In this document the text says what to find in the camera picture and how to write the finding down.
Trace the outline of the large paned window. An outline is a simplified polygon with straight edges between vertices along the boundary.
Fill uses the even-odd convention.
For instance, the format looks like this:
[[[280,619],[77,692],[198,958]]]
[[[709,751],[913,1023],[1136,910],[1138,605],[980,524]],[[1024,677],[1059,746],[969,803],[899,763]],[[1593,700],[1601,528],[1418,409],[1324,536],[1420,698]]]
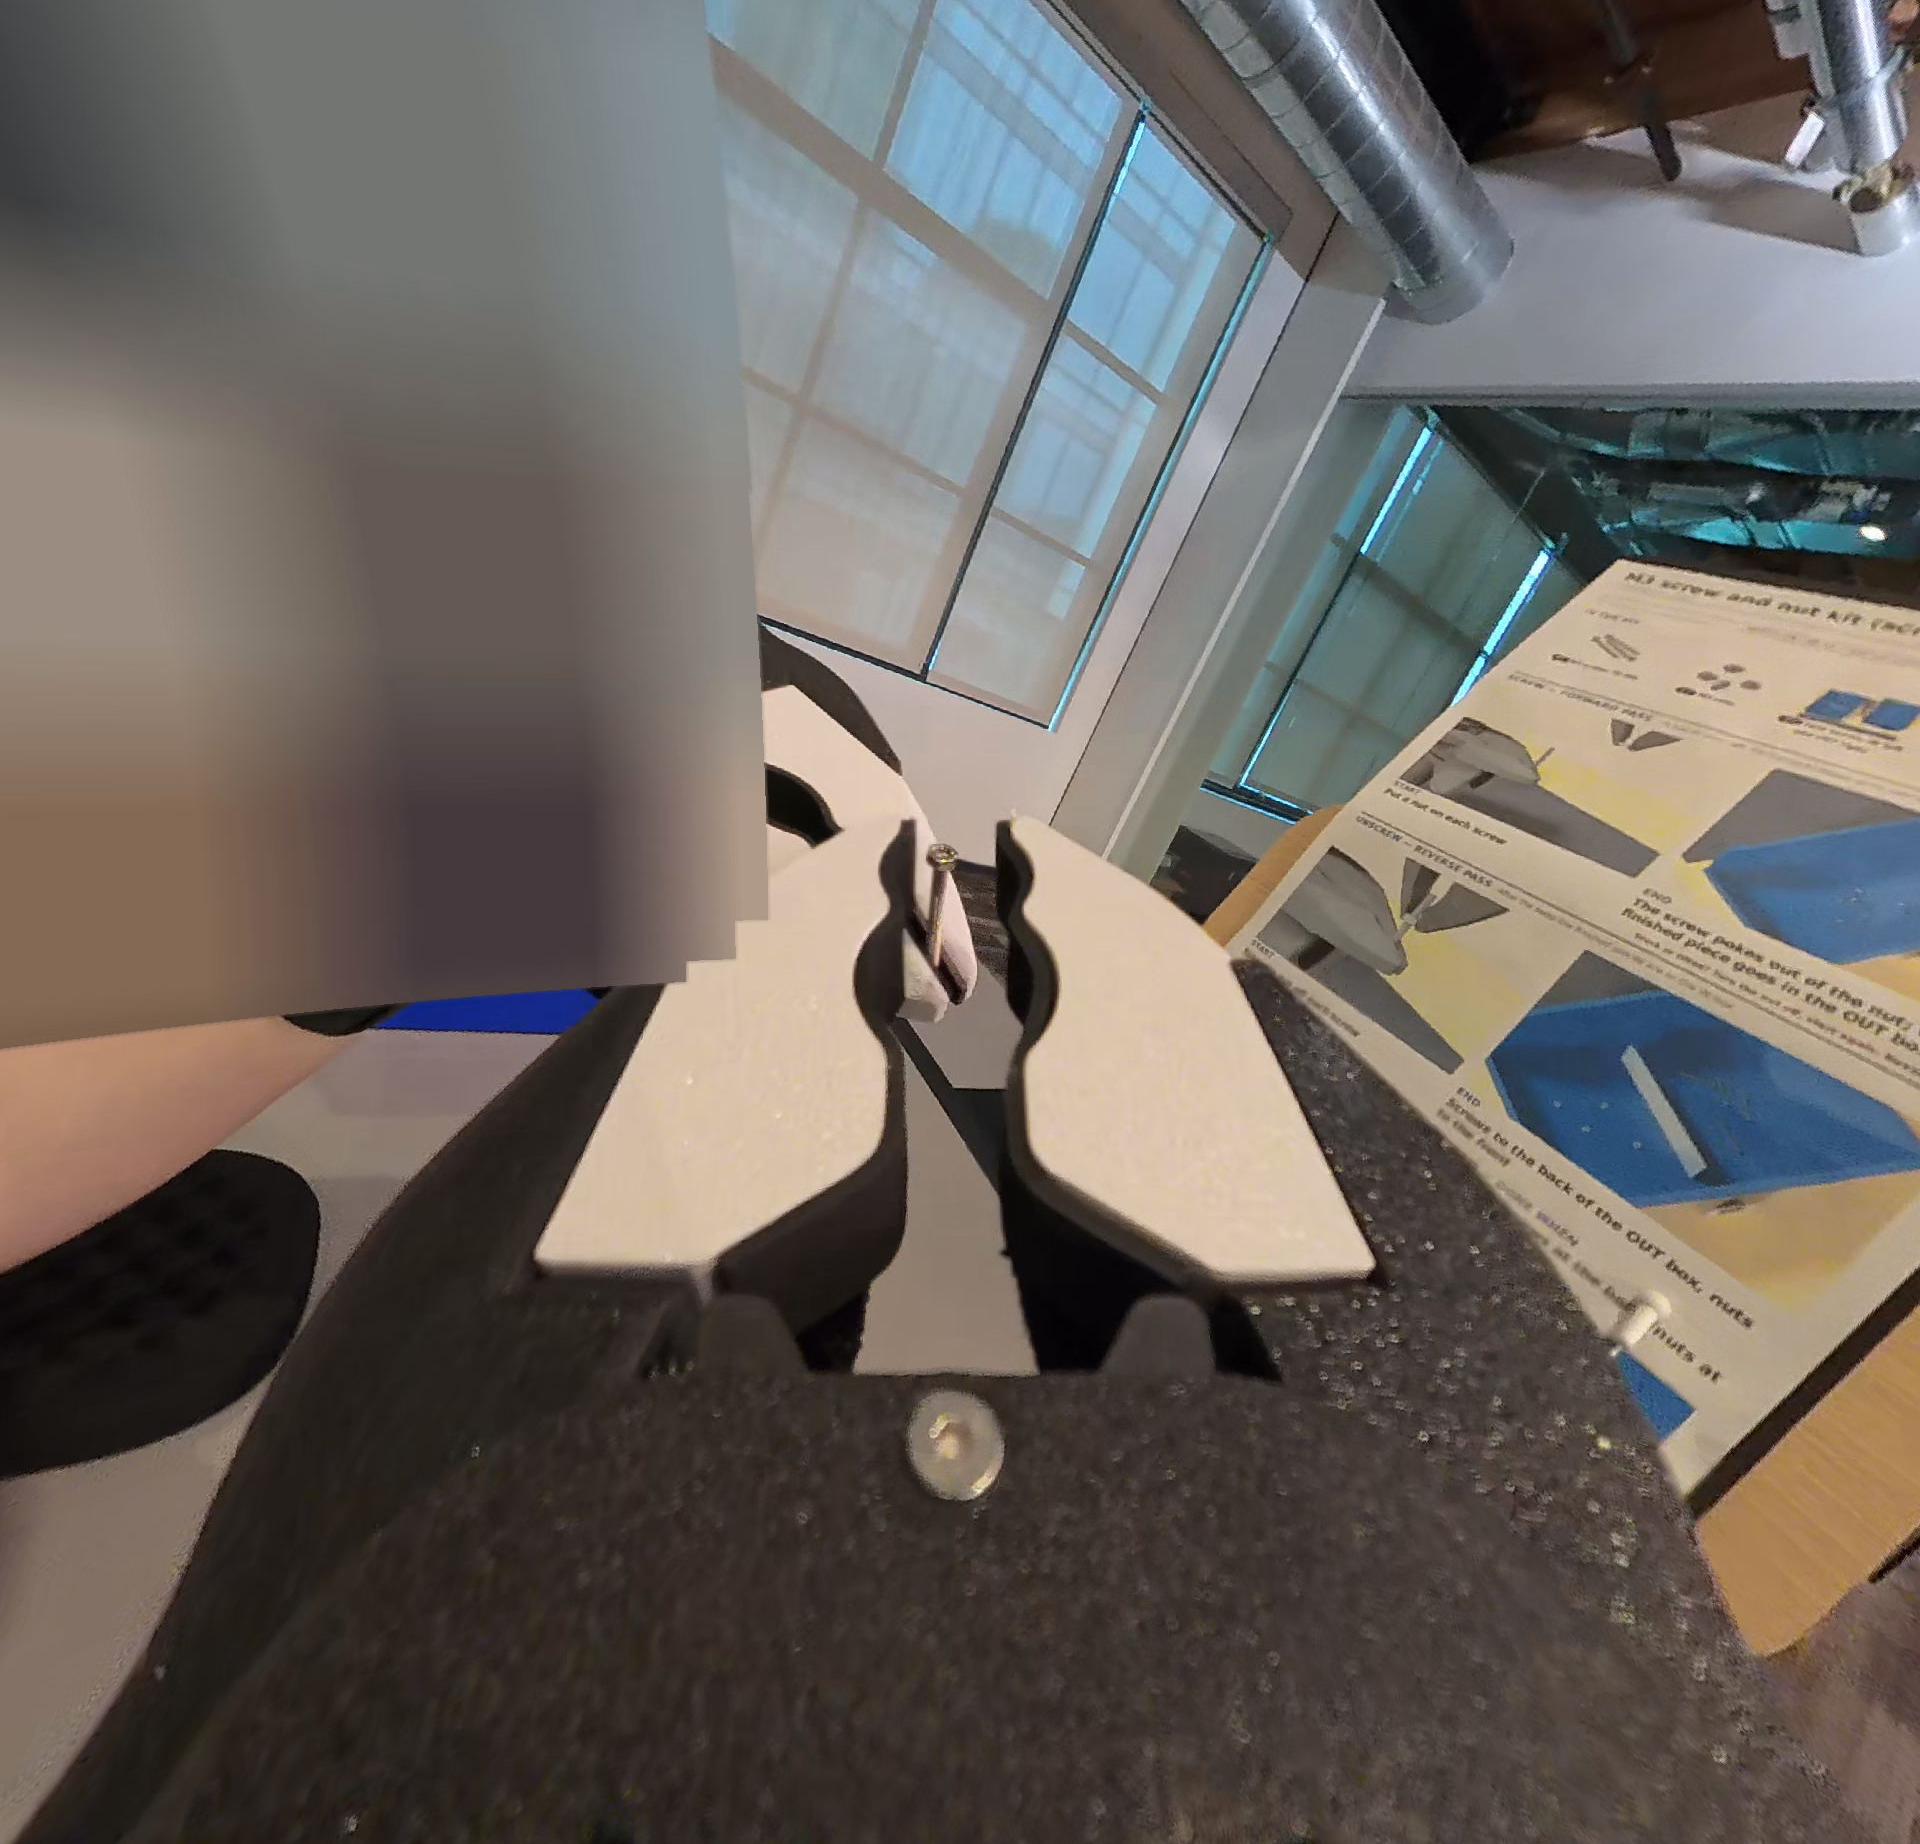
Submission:
[[[763,616],[1055,726],[1271,246],[1068,0],[708,0]]]

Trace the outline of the silver ventilation duct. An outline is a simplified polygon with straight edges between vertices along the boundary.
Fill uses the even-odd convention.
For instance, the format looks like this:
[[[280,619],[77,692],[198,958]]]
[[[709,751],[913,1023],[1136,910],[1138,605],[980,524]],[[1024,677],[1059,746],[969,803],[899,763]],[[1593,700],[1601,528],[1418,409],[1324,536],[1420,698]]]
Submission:
[[[1310,175],[1437,325],[1514,241],[1376,0],[1180,0]]]
[[[1782,165],[1834,175],[1862,257],[1905,251],[1918,237],[1918,187],[1902,159],[1908,44],[1889,28],[1893,0],[1763,0],[1763,11],[1776,54],[1810,74]]]

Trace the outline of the person's left forearm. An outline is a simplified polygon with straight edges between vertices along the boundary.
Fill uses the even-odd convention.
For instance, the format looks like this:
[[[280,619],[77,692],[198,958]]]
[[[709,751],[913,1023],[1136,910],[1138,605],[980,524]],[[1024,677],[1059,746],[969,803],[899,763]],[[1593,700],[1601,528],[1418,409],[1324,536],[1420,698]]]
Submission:
[[[2,1268],[128,1208],[355,1041],[263,1016],[7,1047]]]

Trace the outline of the glass wall panel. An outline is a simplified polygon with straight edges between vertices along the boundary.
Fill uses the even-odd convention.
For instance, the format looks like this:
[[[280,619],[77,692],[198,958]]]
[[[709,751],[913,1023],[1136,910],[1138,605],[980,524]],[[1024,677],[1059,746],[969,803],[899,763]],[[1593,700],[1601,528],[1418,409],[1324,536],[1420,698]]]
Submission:
[[[1564,477],[1500,414],[1379,414],[1302,601],[1234,705],[1202,785],[1267,816],[1349,801],[1590,577]]]

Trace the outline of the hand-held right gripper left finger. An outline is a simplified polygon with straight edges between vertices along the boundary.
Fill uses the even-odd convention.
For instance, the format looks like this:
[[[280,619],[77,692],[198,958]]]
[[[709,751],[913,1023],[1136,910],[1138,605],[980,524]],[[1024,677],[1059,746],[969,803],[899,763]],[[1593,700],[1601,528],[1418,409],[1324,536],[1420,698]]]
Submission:
[[[870,820],[779,872],[735,958],[659,991],[534,1264],[773,1305],[806,1331],[899,1253],[895,1019],[914,834]]]

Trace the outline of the blue plastic bin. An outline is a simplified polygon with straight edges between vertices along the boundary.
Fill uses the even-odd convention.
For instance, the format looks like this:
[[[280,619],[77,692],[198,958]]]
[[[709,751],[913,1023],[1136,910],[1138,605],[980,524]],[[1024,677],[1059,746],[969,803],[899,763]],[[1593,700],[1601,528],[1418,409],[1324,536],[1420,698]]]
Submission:
[[[559,1036],[597,1008],[590,989],[525,991],[473,998],[419,998],[396,1006],[378,1030],[471,1036]]]

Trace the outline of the black wrist rest pad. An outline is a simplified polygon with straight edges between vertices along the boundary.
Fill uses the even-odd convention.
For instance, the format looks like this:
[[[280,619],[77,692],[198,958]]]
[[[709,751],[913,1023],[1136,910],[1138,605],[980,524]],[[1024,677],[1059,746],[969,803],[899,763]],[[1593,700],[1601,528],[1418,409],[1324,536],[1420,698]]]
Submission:
[[[259,1385],[313,1294],[323,1212],[284,1163],[215,1149],[2,1277],[2,1478],[175,1438]]]

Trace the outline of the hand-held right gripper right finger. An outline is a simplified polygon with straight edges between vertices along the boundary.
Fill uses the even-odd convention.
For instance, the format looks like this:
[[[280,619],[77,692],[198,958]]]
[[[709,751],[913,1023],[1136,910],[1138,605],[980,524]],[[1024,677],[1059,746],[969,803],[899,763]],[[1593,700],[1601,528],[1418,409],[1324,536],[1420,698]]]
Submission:
[[[1362,1234],[1227,951],[1029,816],[996,828],[1020,1038],[1004,1255],[1038,1346],[1110,1346],[1139,1300],[1256,1346],[1256,1300],[1371,1281]]]

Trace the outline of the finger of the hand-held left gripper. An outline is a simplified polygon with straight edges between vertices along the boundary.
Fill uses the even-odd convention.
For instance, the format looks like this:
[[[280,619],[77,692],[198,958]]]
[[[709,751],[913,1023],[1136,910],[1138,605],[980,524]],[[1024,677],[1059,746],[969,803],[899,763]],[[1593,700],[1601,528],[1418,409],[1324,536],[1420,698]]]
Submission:
[[[904,777],[801,687],[763,692],[765,822],[822,843],[862,822],[921,816]]]
[[[980,964],[966,914],[943,917],[936,964],[930,962],[920,919],[906,919],[902,929],[902,1018],[940,1021],[972,995],[978,978]]]

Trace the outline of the printed instruction sheet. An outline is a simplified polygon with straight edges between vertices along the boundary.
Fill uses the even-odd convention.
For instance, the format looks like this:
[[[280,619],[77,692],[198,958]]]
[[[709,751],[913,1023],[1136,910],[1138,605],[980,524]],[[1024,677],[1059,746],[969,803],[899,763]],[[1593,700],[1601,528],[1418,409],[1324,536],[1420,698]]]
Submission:
[[[1229,949],[1521,1219],[1694,1502],[1915,1281],[1915,590],[1617,560]]]

